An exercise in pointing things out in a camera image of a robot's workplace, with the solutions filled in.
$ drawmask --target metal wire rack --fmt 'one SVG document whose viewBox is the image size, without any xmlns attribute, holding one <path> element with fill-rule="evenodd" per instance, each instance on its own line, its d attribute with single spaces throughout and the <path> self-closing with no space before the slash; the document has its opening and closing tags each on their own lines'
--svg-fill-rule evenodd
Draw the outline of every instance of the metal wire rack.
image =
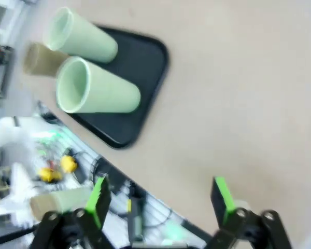
<svg viewBox="0 0 311 249">
<path fill-rule="evenodd" d="M 59 163 L 60 158 L 67 148 L 72 148 L 78 153 L 77 160 L 84 172 L 89 176 L 89 181 L 85 184 L 90 184 L 92 181 L 91 174 L 93 172 L 92 165 L 95 159 L 101 158 L 95 151 L 82 142 L 75 134 L 73 134 L 65 126 L 55 126 L 55 129 L 48 131 L 48 136 L 37 141 L 37 150 L 42 160 L 51 159 Z M 65 175 L 65 188 L 76 188 L 79 183 L 73 175 Z M 120 191 L 112 194 L 111 207 L 117 212 L 125 212 L 128 204 L 130 179 L 127 177 L 120 187 Z M 160 200 L 156 199 L 150 193 L 147 196 L 145 206 L 146 225 L 151 226 L 146 230 L 145 242 L 149 244 L 160 244 L 164 240 L 176 240 L 187 242 L 190 245 L 203 248 L 205 241 L 185 230 L 182 224 L 184 218 L 172 211 Z M 126 220 L 119 218 L 113 213 L 108 213 L 104 225 L 104 232 L 108 235 L 112 243 L 117 246 L 125 246 L 129 243 Z"/>
</svg>

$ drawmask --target yellow object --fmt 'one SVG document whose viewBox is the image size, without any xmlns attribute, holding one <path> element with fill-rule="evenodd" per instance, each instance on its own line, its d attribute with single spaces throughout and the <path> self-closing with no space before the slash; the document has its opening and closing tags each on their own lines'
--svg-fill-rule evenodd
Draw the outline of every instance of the yellow object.
<svg viewBox="0 0 311 249">
<path fill-rule="evenodd" d="M 61 158 L 61 167 L 65 173 L 73 173 L 77 168 L 77 163 L 72 156 L 63 156 Z"/>
<path fill-rule="evenodd" d="M 57 182 L 62 179 L 62 175 L 59 171 L 54 171 L 50 168 L 42 168 L 39 173 L 39 178 L 47 183 Z"/>
<path fill-rule="evenodd" d="M 128 199 L 128 212 L 130 213 L 131 212 L 131 200 Z"/>
</svg>

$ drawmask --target table surface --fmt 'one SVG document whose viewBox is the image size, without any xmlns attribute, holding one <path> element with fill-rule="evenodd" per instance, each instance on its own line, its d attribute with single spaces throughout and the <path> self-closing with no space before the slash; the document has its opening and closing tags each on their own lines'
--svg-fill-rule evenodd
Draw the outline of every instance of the table surface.
<svg viewBox="0 0 311 249">
<path fill-rule="evenodd" d="M 75 134 L 200 228 L 217 229 L 213 176 L 255 212 L 277 210 L 295 245 L 311 232 L 311 9 L 290 0 L 43 1 L 156 37 L 169 71 L 137 142 L 109 148 L 55 104 L 55 80 L 19 73 Z"/>
</svg>

